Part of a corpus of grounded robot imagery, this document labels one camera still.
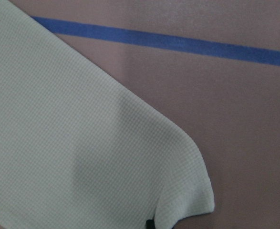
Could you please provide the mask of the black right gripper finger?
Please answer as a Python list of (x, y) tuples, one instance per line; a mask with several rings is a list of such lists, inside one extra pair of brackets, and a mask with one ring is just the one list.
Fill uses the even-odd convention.
[(154, 219), (148, 219), (145, 223), (146, 229), (155, 229), (155, 221)]

